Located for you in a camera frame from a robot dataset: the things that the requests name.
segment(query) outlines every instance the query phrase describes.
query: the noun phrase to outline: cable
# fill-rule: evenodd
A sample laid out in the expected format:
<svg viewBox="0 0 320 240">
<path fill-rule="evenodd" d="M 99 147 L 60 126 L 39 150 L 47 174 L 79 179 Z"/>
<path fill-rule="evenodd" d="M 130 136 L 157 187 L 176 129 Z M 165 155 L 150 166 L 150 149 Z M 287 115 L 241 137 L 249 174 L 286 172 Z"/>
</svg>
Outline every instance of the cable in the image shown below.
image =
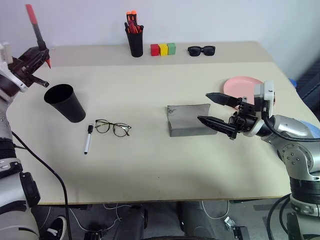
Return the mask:
<svg viewBox="0 0 320 240">
<path fill-rule="evenodd" d="M 280 211 L 279 211 L 279 221 L 280 221 L 280 224 L 281 224 L 281 227 L 283 229 L 283 231 L 285 231 L 286 234 L 288 234 L 288 230 L 286 228 L 286 226 L 284 225 L 284 220 L 283 220 L 283 213 L 284 213 L 284 210 L 285 210 L 285 207 L 286 205 L 290 202 L 290 197 L 288 197 L 284 203 L 282 204 L 281 208 L 280 208 Z"/>
<path fill-rule="evenodd" d="M 118 214 L 118 203 L 115 205 L 115 214 L 116 214 L 116 218 L 119 219 L 119 214 Z"/>
<path fill-rule="evenodd" d="M 206 209 L 205 209 L 204 201 L 201 201 L 201 204 L 202 204 L 202 209 L 203 209 L 204 213 L 205 213 L 205 214 L 207 215 L 207 217 L 210 218 L 210 219 L 214 219 L 214 220 L 222 219 L 222 218 L 224 218 L 225 216 L 227 216 L 228 213 L 229 213 L 229 207 L 230 207 L 230 201 L 229 201 L 229 200 L 227 201 L 227 207 L 226 207 L 225 214 L 223 214 L 222 216 L 219 216 L 219 217 L 212 217 L 212 216 L 210 216 L 210 215 L 207 213 Z"/>
<path fill-rule="evenodd" d="M 61 177 L 48 165 L 46 164 L 40 157 L 38 157 L 22 140 L 20 137 L 18 137 L 17 134 L 15 134 L 14 132 L 12 132 L 12 135 L 22 144 L 22 146 L 25 147 L 26 150 L 28 150 L 28 152 L 34 156 L 40 163 L 42 163 L 50 172 L 53 173 L 53 175 L 55 175 L 55 177 L 59 180 L 59 182 L 61 183 L 62 189 L 63 189 L 63 194 L 64 194 L 64 208 L 65 208 L 65 219 L 66 219 L 66 227 L 68 230 L 68 236 L 69 236 L 69 240 L 72 240 L 72 235 L 71 235 L 71 228 L 70 228 L 70 218 L 69 218 L 69 205 L 68 205 L 68 195 L 67 195 L 67 190 L 66 190 L 66 186 L 64 181 L 61 179 Z"/>
<path fill-rule="evenodd" d="M 278 206 L 278 204 L 280 202 L 282 202 L 283 200 L 285 200 L 286 198 L 289 198 L 290 197 L 290 194 L 287 194 L 283 197 L 281 197 L 280 199 L 278 199 L 271 207 L 269 213 L 268 213 L 268 217 L 266 219 L 266 232 L 268 233 L 268 238 L 269 240 L 274 240 L 274 238 L 272 237 L 272 232 L 271 232 L 271 228 L 270 228 L 270 222 L 271 222 L 271 216 L 272 216 L 272 213 L 274 212 L 274 210 L 276 209 L 276 207 Z"/>
<path fill-rule="evenodd" d="M 290 136 L 282 135 L 268 121 L 269 120 L 268 116 L 263 116 L 262 119 L 265 125 L 270 129 L 270 131 L 282 139 L 292 141 L 292 142 L 305 142 L 305 143 L 320 142 L 320 138 L 298 138 L 298 137 L 290 137 Z"/>
<path fill-rule="evenodd" d="M 76 223 L 79 225 L 79 227 L 80 227 L 83 231 L 86 231 L 86 232 L 96 232 L 95 230 L 89 230 L 89 229 L 86 229 L 86 228 L 84 228 L 83 226 L 81 226 L 81 224 L 80 224 L 78 218 L 76 217 L 74 211 L 72 211 L 72 209 L 70 209 L 70 208 L 69 208 L 69 210 L 70 210 L 70 212 L 72 213 L 72 215 L 74 216 Z"/>
<path fill-rule="evenodd" d="M 69 209 L 69 210 L 70 210 L 70 212 L 72 213 L 72 215 L 74 216 L 76 223 L 78 224 L 78 226 L 79 226 L 83 231 L 85 231 L 85 232 L 97 232 L 96 230 L 89 230 L 89 229 L 84 228 L 84 227 L 80 224 L 80 222 L 79 222 L 77 216 L 75 215 L 74 211 L 72 211 L 72 209 Z M 112 224 L 110 227 L 108 227 L 108 228 L 106 228 L 106 229 L 102 229 L 102 231 L 103 231 L 103 230 L 109 230 L 109 229 L 113 228 L 113 227 L 116 225 L 116 223 L 117 223 L 118 220 L 121 220 L 121 218 L 117 218 L 116 220 L 114 220 L 114 221 L 113 221 L 113 224 Z"/>
<path fill-rule="evenodd" d="M 113 224 L 112 224 L 110 227 L 108 227 L 107 230 L 112 229 L 112 228 L 116 225 L 116 222 L 117 222 L 118 220 L 121 220 L 121 218 L 117 218 L 116 220 L 114 220 Z"/>
<path fill-rule="evenodd" d="M 124 204 L 124 205 L 120 205 L 118 207 L 114 206 L 114 207 L 107 207 L 105 204 L 103 204 L 103 207 L 107 210 L 113 210 L 113 209 L 117 209 L 117 208 L 121 208 L 121 207 L 132 207 L 131 205 L 127 205 L 127 204 Z"/>
<path fill-rule="evenodd" d="M 49 215 L 50 215 L 50 211 L 51 211 L 51 206 L 49 206 L 48 214 L 46 215 L 46 218 L 45 218 L 43 224 L 41 225 L 41 227 L 39 228 L 39 230 L 41 230 L 44 227 L 44 225 L 46 224 L 46 222 L 47 222 L 47 220 L 49 218 Z"/>
</svg>

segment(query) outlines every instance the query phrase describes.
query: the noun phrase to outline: white wall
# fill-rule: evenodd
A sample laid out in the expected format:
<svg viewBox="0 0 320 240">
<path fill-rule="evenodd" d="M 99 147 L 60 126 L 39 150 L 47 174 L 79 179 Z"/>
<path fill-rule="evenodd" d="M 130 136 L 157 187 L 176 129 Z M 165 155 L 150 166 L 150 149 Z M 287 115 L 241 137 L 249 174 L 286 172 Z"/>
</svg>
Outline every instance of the white wall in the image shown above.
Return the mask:
<svg viewBox="0 0 320 240">
<path fill-rule="evenodd" d="M 259 41 L 291 78 L 320 53 L 320 0 L 1 0 L 0 41 L 16 56 L 36 43 L 24 4 L 50 47 L 126 43 L 134 9 L 145 43 Z"/>
</svg>

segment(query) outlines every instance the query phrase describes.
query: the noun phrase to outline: gray sponge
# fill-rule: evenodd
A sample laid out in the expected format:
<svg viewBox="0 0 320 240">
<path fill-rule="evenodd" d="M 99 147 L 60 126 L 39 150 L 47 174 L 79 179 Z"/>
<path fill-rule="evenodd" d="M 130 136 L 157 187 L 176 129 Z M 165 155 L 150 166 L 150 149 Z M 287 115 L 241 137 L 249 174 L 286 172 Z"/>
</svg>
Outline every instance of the gray sponge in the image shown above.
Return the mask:
<svg viewBox="0 0 320 240">
<path fill-rule="evenodd" d="M 210 104 L 167 106 L 170 137 L 213 135 L 217 131 L 205 126 L 197 116 L 208 116 Z"/>
</svg>

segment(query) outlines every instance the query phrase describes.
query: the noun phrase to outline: table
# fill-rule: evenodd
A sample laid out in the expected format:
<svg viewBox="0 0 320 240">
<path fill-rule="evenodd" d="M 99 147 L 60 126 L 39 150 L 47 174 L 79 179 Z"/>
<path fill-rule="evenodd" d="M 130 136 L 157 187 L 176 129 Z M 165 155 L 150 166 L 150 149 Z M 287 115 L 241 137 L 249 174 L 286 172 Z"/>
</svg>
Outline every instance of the table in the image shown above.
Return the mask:
<svg viewBox="0 0 320 240">
<path fill-rule="evenodd" d="M 128 46 L 64 46 L 50 50 L 52 69 L 35 75 L 70 84 L 86 117 L 71 123 L 44 102 L 34 84 L 8 109 L 12 130 L 64 180 L 71 204 L 253 199 L 290 192 L 285 165 L 258 136 L 236 140 L 218 133 L 169 137 L 167 105 L 211 104 L 209 114 L 228 121 L 234 109 L 211 102 L 234 76 L 273 80 L 274 114 L 320 127 L 295 88 L 256 42 L 217 42 L 215 56 L 191 57 L 177 44 L 176 55 L 133 58 Z M 96 119 L 132 126 L 130 136 L 94 130 L 84 155 L 88 124 Z M 25 172 L 36 181 L 41 204 L 63 204 L 58 180 L 27 151 L 17 149 Z"/>
</svg>

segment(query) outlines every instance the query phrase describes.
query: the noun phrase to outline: black cup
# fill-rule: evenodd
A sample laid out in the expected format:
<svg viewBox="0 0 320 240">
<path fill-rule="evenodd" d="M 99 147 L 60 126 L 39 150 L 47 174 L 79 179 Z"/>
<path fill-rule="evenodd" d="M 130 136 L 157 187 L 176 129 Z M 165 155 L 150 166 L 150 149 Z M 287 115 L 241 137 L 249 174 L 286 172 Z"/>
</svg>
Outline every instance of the black cup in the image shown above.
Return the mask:
<svg viewBox="0 0 320 240">
<path fill-rule="evenodd" d="M 44 95 L 44 101 L 52 105 L 72 123 L 78 123 L 86 117 L 73 87 L 68 84 L 59 84 L 50 88 Z"/>
<path fill-rule="evenodd" d="M 144 54 L 144 46 L 142 41 L 142 34 L 144 33 L 144 26 L 140 26 L 142 31 L 139 33 L 128 33 L 126 32 L 126 36 L 128 37 L 130 51 L 132 57 L 138 58 Z"/>
</svg>

